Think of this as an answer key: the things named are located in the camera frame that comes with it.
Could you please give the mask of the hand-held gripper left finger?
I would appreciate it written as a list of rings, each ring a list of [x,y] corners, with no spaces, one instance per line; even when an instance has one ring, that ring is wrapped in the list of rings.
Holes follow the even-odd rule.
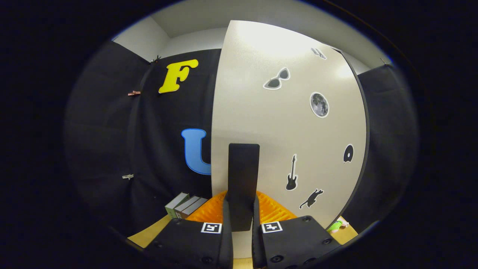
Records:
[[[231,269],[232,227],[227,191],[186,219],[174,218],[145,248],[162,269]]]

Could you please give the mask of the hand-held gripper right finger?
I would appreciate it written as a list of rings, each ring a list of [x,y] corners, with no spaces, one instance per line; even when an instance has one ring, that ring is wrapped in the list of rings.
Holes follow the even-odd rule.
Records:
[[[312,216],[297,217],[262,192],[253,211],[255,269],[314,269],[342,248]]]

